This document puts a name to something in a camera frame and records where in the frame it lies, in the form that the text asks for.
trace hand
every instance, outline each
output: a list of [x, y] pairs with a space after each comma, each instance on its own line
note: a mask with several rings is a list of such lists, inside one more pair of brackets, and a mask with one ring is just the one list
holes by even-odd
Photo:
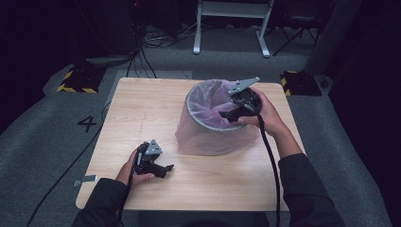
[[[266, 132], [273, 136], [278, 131], [285, 129], [286, 125], [281, 120], [280, 115], [265, 94], [255, 88], [252, 88], [252, 90], [257, 93], [262, 101], [263, 106], [262, 110], [260, 111], [260, 115], [265, 121]], [[238, 122], [241, 124], [251, 124], [259, 127], [259, 120], [256, 116], [241, 116], [238, 118]]]
[[[131, 172], [131, 167], [133, 164], [133, 160], [135, 158], [137, 150], [134, 150], [130, 156], [130, 159], [121, 167], [120, 172], [118, 173], [117, 177], [115, 178], [117, 181], [128, 185], [128, 179]], [[132, 185], [131, 188], [134, 188], [136, 185], [147, 182], [150, 179], [155, 178], [153, 173], [147, 173], [142, 175], [137, 175], [136, 172], [133, 173]]]

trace table top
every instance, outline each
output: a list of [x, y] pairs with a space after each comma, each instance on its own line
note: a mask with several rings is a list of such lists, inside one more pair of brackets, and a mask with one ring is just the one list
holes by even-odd
[[[131, 152], [155, 139], [163, 153], [160, 166], [174, 164], [164, 179], [141, 183], [131, 191], [125, 209], [274, 211], [274, 175], [262, 138], [245, 149], [219, 156], [177, 152], [175, 131], [186, 95], [201, 80], [119, 80], [110, 110], [97, 140], [86, 176], [114, 179]], [[256, 83], [264, 92], [304, 150], [283, 88], [277, 83]], [[276, 163], [274, 140], [268, 136]], [[83, 183], [76, 205], [83, 208], [96, 182]], [[281, 210], [288, 210], [284, 201]]]

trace black sleeve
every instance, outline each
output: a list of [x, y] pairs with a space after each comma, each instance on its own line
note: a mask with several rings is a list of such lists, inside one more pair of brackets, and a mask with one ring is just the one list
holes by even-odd
[[118, 223], [116, 212], [126, 188], [119, 181], [100, 179], [85, 207], [78, 212], [73, 226], [116, 226]]
[[345, 226], [313, 165], [304, 154], [278, 163], [290, 226]]

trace purple bag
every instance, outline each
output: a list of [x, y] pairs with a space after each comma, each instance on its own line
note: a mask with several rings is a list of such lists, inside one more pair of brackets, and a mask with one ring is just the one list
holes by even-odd
[[220, 155], [246, 147], [260, 136], [256, 126], [230, 123], [218, 113], [236, 108], [228, 93], [232, 87], [228, 80], [208, 79], [191, 89], [175, 133], [179, 153]]

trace number 4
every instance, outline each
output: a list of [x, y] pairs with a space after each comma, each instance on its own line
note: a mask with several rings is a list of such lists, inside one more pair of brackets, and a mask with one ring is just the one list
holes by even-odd
[[94, 118], [93, 118], [92, 116], [88, 116], [88, 117], [86, 117], [85, 119], [79, 121], [79, 122], [78, 122], [78, 125], [84, 125], [84, 126], [86, 126], [86, 131], [85, 131], [85, 132], [88, 132], [88, 131], [89, 131], [89, 128], [91, 128], [91, 126], [93, 126], [93, 125], [96, 124], [96, 123], [92, 123], [93, 120], [94, 120]]

